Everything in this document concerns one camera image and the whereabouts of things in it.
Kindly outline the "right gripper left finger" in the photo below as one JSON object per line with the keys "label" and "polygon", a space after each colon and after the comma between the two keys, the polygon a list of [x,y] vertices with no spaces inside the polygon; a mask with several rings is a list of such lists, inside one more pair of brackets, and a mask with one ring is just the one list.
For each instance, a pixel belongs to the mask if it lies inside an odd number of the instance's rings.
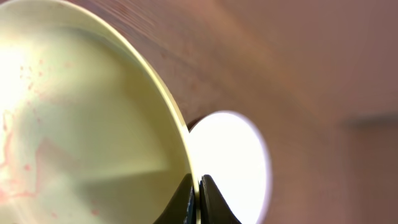
{"label": "right gripper left finger", "polygon": [[194,224],[195,193],[192,175],[187,174],[154,224]]}

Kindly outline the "yellow-green plate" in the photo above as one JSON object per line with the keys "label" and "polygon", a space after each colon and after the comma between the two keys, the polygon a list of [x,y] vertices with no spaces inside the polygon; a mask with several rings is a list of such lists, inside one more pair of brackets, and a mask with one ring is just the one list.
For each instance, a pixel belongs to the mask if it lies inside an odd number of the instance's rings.
{"label": "yellow-green plate", "polygon": [[145,58],[66,1],[1,4],[1,222],[154,223],[192,175]]}

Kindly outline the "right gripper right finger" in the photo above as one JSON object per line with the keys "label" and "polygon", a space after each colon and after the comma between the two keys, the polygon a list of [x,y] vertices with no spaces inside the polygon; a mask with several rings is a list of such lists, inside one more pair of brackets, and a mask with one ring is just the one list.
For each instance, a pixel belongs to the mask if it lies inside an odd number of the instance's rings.
{"label": "right gripper right finger", "polygon": [[202,224],[241,224],[210,175],[200,181],[200,212]]}

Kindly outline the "white plate with red smear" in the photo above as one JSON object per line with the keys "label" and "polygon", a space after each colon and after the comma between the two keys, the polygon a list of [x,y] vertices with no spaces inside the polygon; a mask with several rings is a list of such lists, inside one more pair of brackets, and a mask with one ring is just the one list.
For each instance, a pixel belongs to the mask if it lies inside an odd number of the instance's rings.
{"label": "white plate with red smear", "polygon": [[209,175],[241,223],[264,221],[272,195],[272,166],[257,126],[235,111],[217,111],[190,128],[190,158],[198,179]]}

